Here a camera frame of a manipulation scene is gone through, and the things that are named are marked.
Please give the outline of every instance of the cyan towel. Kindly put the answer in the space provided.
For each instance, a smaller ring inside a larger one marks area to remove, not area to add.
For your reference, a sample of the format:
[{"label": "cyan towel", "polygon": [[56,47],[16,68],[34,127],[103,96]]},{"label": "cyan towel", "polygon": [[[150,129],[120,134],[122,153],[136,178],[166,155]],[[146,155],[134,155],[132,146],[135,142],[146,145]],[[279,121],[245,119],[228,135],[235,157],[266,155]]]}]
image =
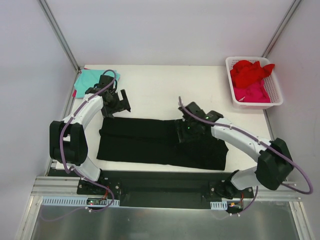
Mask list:
[{"label": "cyan towel", "polygon": [[[83,98],[85,92],[88,88],[93,87],[95,84],[99,83],[100,75],[104,73],[105,70],[93,70],[93,69],[82,69],[81,74],[74,84],[76,90],[76,98]],[[120,74],[116,70],[116,80],[120,78]],[[107,76],[113,77],[114,74],[111,71],[105,73]]]}]

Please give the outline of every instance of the white wall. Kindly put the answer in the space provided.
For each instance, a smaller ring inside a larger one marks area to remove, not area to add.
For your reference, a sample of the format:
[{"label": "white wall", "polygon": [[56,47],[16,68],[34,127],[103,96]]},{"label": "white wall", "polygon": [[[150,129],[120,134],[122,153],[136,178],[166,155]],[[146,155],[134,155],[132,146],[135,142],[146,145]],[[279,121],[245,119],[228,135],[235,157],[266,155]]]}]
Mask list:
[{"label": "white wall", "polygon": [[[303,202],[316,236],[320,235],[319,9],[319,0],[303,1],[269,56],[276,66],[284,103],[267,111],[273,132],[286,140],[293,160],[313,182],[314,194]],[[290,178],[304,182],[298,172]]]},{"label": "white wall", "polygon": [[81,66],[222,66],[261,56],[292,1],[47,0]]},{"label": "white wall", "polygon": [[76,76],[36,0],[0,3],[0,239],[19,229]]}]

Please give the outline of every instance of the red fabric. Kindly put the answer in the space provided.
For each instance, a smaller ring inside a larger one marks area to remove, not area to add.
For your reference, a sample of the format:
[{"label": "red fabric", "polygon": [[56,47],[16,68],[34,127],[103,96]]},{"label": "red fabric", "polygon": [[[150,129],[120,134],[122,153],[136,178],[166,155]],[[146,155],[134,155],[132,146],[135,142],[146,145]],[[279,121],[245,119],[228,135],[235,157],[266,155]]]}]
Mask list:
[{"label": "red fabric", "polygon": [[274,64],[261,67],[259,61],[255,63],[247,60],[238,61],[230,71],[233,86],[238,89],[245,89],[251,84],[260,82],[270,76],[274,67]]},{"label": "red fabric", "polygon": [[247,88],[233,87],[235,99],[245,103],[270,103],[270,97],[264,87],[265,81],[256,81]]}]

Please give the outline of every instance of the black garment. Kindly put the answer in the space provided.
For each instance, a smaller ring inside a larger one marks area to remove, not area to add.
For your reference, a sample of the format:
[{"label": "black garment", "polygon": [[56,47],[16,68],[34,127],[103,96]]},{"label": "black garment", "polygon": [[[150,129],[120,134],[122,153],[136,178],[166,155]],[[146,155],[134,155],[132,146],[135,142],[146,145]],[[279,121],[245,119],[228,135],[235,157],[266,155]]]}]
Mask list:
[{"label": "black garment", "polygon": [[228,148],[224,141],[203,135],[179,143],[176,120],[105,118],[100,129],[100,160],[164,164],[224,170]]}]

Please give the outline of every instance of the white basket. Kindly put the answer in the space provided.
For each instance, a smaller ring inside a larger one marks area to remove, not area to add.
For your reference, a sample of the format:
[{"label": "white basket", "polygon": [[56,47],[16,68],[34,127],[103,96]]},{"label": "white basket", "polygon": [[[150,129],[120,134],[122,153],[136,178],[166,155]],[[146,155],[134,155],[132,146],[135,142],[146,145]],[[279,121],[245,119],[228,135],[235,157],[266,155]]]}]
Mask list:
[{"label": "white basket", "polygon": [[276,77],[275,71],[273,70],[271,75],[264,78],[264,88],[270,97],[271,103],[265,102],[241,102],[236,100],[234,87],[232,84],[232,79],[230,75],[230,70],[233,69],[234,65],[240,60],[247,60],[251,63],[256,61],[260,62],[261,67],[270,64],[270,61],[264,57],[254,57],[254,56],[230,56],[225,60],[226,70],[228,73],[229,84],[232,94],[232,104],[234,108],[237,109],[268,109],[272,106],[281,105],[284,100],[282,98],[282,93],[279,87],[278,79]]}]

